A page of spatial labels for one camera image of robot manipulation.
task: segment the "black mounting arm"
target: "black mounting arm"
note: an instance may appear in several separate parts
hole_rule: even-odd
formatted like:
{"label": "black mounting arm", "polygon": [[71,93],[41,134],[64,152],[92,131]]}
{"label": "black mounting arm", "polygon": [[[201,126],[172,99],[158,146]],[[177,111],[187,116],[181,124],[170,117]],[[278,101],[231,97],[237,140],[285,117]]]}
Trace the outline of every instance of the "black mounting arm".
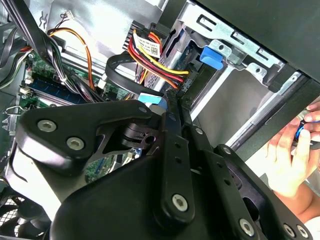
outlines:
{"label": "black mounting arm", "polygon": [[143,149],[140,158],[70,195],[50,239],[303,240],[299,226],[312,239],[231,148],[213,150],[179,101],[169,95],[167,104],[161,116],[128,100],[21,117],[17,146],[57,174],[77,175],[106,154]]}

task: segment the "screw hole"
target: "screw hole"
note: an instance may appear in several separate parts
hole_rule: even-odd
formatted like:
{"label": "screw hole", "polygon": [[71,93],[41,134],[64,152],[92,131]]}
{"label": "screw hole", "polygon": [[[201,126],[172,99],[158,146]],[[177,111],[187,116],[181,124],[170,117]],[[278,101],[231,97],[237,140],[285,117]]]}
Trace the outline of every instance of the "screw hole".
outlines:
{"label": "screw hole", "polygon": [[181,164],[182,163],[182,160],[180,157],[175,157],[175,161],[178,163],[178,164]]}
{"label": "screw hole", "polygon": [[247,229],[248,231],[250,230],[250,227],[249,227],[249,225],[248,225],[247,223],[245,223],[243,226],[244,226],[244,228]]}
{"label": "screw hole", "polygon": [[145,143],[146,144],[152,144],[156,141],[156,138],[154,136],[148,136],[146,139],[145,139]]}
{"label": "screw hole", "polygon": [[79,143],[78,141],[75,141],[75,140],[74,140],[74,141],[71,141],[71,142],[70,142],[70,145],[73,146],[73,147],[75,147],[75,148],[78,148],[78,147],[80,146],[80,143]]}
{"label": "screw hole", "polygon": [[224,179],[225,184],[227,184],[228,186],[231,185],[231,182],[228,179]]}
{"label": "screw hole", "polygon": [[44,123],[44,124],[42,124],[42,126],[44,127],[44,128],[46,128],[46,129],[51,129],[52,128],[52,124],[50,124],[50,123]]}
{"label": "screw hole", "polygon": [[220,167],[220,168],[223,168],[224,166],[222,166],[222,164],[220,162],[216,162],[216,164]]}

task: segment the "human hand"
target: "human hand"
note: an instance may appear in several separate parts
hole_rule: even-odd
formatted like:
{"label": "human hand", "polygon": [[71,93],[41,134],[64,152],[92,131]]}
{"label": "human hand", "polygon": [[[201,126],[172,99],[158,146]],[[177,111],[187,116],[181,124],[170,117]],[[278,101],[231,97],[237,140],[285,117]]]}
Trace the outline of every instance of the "human hand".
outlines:
{"label": "human hand", "polygon": [[306,107],[307,110],[311,111],[304,116],[304,129],[311,133],[311,140],[320,142],[320,101],[315,102]]}
{"label": "human hand", "polygon": [[310,150],[311,134],[303,129],[292,158],[291,146],[299,124],[298,118],[293,119],[264,146],[269,186],[287,198],[296,195],[298,187],[317,168],[320,157],[320,149]]}

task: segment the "orange wire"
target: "orange wire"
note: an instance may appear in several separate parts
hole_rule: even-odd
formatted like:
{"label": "orange wire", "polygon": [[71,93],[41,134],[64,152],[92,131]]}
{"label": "orange wire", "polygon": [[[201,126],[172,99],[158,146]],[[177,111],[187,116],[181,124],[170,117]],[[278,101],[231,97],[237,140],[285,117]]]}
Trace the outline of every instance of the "orange wire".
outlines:
{"label": "orange wire", "polygon": [[159,38],[155,33],[153,33],[152,31],[150,32],[149,35],[154,36],[154,37],[156,38],[158,44],[160,44],[160,48],[162,49],[162,43],[161,43],[161,41],[160,41],[160,38]]}
{"label": "orange wire", "polygon": [[29,51],[30,49],[31,49],[30,46],[25,46],[25,47],[21,48],[20,51],[21,51],[21,52],[27,52],[27,51]]}
{"label": "orange wire", "polygon": [[142,65],[139,60],[134,56],[134,54],[132,53],[130,47],[128,47],[128,52],[130,54],[130,56],[139,64],[141,65],[143,68],[145,68],[146,70],[148,70],[149,72],[153,73],[154,75],[156,75],[157,77],[161,78],[161,79],[164,79],[168,84],[170,84],[174,89],[178,89],[178,87],[171,81],[169,81],[168,79],[166,78],[163,78],[162,76],[158,75],[156,72],[154,72],[151,68],[147,67],[147,66],[144,66]]}
{"label": "orange wire", "polygon": [[85,40],[78,33],[76,33],[74,30],[72,30],[71,28],[67,28],[67,27],[61,27],[61,28],[55,30],[53,33],[50,34],[50,37],[55,35],[56,33],[59,33],[59,32],[72,33],[80,40],[80,42],[85,47],[87,61],[88,61],[88,80],[89,80],[90,88],[92,88],[95,91],[96,88],[95,88],[94,80],[92,78],[92,58],[91,58],[91,54],[90,54],[89,48],[88,48]]}

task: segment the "cable connector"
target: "cable connector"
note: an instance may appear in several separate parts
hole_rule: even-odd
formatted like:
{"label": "cable connector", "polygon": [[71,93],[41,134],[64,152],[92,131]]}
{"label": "cable connector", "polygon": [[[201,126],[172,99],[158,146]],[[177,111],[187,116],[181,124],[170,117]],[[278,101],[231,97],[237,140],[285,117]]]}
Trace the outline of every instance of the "cable connector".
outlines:
{"label": "cable connector", "polygon": [[64,76],[64,78],[61,78],[61,77],[60,77],[60,81],[61,81],[62,83],[64,83],[64,82],[67,81],[67,80],[68,80],[67,76]]}
{"label": "cable connector", "polygon": [[75,20],[75,16],[72,14],[72,11],[68,10],[65,12],[66,18],[69,20]]}

